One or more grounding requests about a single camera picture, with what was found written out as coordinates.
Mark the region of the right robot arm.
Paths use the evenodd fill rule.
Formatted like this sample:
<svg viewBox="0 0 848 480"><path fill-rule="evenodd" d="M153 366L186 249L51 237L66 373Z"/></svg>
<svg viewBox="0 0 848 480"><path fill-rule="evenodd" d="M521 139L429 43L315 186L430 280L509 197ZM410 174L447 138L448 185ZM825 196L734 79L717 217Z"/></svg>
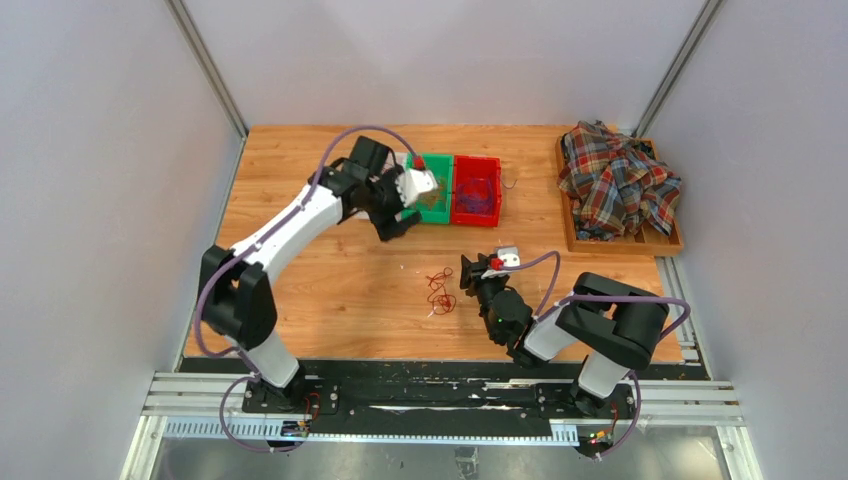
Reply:
<svg viewBox="0 0 848 480"><path fill-rule="evenodd" d="M617 384L650 364L671 300L584 272L564 299L537 312L508 283L519 266L513 249L476 259L461 256L459 286L478 301L489 339L522 367L541 366L576 343L588 346L571 400L580 414L598 416L611 404Z"/></svg>

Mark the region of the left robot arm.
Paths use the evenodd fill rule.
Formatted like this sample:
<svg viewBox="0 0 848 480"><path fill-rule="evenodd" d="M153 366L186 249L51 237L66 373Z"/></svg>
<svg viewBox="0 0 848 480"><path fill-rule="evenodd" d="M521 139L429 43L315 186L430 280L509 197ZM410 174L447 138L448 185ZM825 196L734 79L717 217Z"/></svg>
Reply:
<svg viewBox="0 0 848 480"><path fill-rule="evenodd" d="M409 210L438 188L420 160L402 164L387 145L360 136L348 156L324 156L295 199L247 238L229 248L209 247L201 259L193 327L208 325L231 344L268 400L283 413L306 400L304 370L276 330L273 287L314 239L358 213L388 242L417 225Z"/></svg>

